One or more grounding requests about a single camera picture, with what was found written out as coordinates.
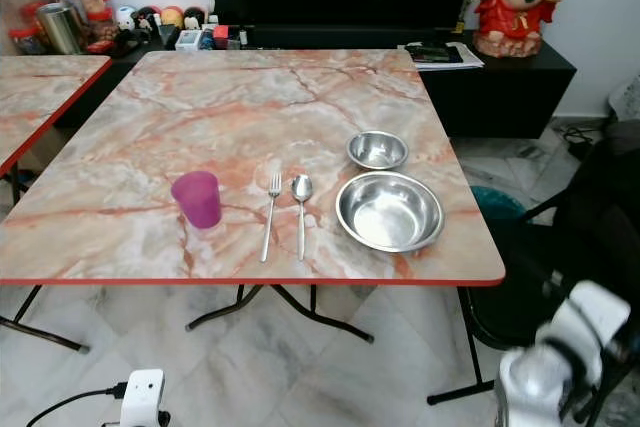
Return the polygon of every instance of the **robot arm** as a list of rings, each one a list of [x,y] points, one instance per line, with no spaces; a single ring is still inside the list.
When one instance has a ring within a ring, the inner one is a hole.
[[[567,402],[599,383],[602,350],[629,313],[629,305],[609,291],[578,283],[538,329],[533,346],[501,359],[496,426],[560,427]]]

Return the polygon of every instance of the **marble floor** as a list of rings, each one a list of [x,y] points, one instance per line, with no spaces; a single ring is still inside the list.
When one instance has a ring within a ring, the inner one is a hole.
[[[453,143],[472,185],[496,187],[527,207],[563,188],[578,165],[550,130],[536,141]],[[5,183],[0,212],[9,205]],[[13,315],[27,292],[0,287],[0,313]],[[291,292],[306,303],[306,287]],[[187,322],[234,298],[234,287],[226,286],[43,289],[25,322],[91,350],[77,354],[0,329],[2,425],[24,426],[60,399],[156,367],[165,371],[162,406],[175,427],[493,425],[491,393],[434,407],[425,403],[430,393],[473,380],[454,288],[320,287],[319,312],[371,332],[372,345],[308,321],[270,289],[246,309],[185,332]],[[483,373],[491,378],[501,353],[476,344]],[[98,426],[118,420],[119,405],[111,397],[93,397],[38,425]]]

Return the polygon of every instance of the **fork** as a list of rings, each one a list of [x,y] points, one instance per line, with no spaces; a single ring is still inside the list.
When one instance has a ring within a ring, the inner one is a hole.
[[[269,252],[269,237],[271,237],[271,218],[273,217],[273,206],[276,203],[276,197],[280,195],[282,190],[282,175],[276,172],[271,177],[271,185],[269,186],[269,197],[271,197],[271,205],[269,206],[269,215],[267,216],[267,225],[265,226],[264,239],[262,241],[262,255],[260,262],[267,261],[267,253]]]

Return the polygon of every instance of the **table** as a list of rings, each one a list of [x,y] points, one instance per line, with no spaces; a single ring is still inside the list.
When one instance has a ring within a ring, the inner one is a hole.
[[[402,137],[401,169],[439,195],[445,228],[432,247],[389,255],[355,242],[335,199],[359,173],[345,150],[362,130]],[[170,195],[185,172],[221,184],[223,219],[191,227]],[[297,204],[276,201],[259,262],[274,170],[314,183],[304,262]],[[504,266],[410,56],[398,50],[152,52],[71,139],[0,225],[0,283],[239,284],[234,312],[272,286],[300,313],[371,342],[315,312],[315,285],[496,285]],[[310,308],[281,284],[313,284]],[[253,284],[244,295],[244,285]]]
[[[105,56],[0,57],[0,178],[11,170],[13,200],[20,200],[18,159],[76,98],[111,64]],[[0,272],[4,260],[0,261]],[[56,342],[74,350],[86,347],[56,334],[21,323],[40,291],[36,285],[13,319],[0,316],[0,325]]]

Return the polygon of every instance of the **large steel bowl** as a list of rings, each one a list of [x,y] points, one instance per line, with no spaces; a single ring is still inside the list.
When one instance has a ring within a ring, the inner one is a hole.
[[[345,230],[384,252],[409,252],[433,244],[444,226],[435,194],[397,172],[367,172],[347,182],[336,199]]]
[[[360,132],[347,143],[351,160],[371,170],[395,169],[409,156],[409,147],[399,137],[388,132]]]

